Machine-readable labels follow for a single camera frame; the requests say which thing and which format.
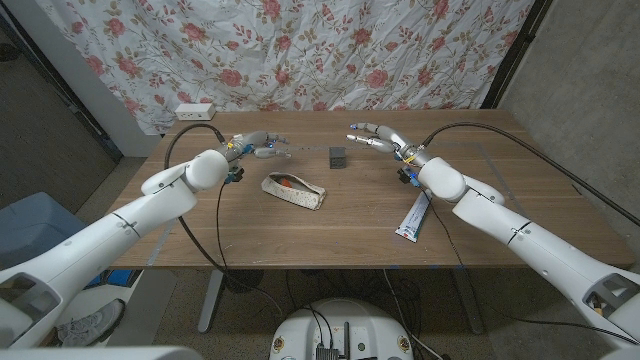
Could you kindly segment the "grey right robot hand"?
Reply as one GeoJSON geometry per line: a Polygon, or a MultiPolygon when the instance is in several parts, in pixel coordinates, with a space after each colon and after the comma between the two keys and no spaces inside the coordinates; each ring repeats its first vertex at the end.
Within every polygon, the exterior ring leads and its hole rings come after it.
{"type": "Polygon", "coordinates": [[[395,159],[403,163],[422,168],[432,157],[423,145],[416,145],[409,138],[388,126],[372,123],[351,124],[352,130],[361,130],[366,135],[347,134],[348,141],[367,145],[376,151],[393,154],[395,159]]]}

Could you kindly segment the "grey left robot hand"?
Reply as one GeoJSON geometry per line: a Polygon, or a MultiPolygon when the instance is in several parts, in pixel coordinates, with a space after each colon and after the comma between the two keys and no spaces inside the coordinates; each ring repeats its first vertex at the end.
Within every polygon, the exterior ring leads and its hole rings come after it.
{"type": "Polygon", "coordinates": [[[291,154],[288,151],[275,146],[278,142],[287,144],[288,140],[278,133],[255,131],[234,135],[228,142],[221,144],[217,151],[226,158],[228,163],[248,155],[253,155],[258,159],[290,158],[291,154]]]}

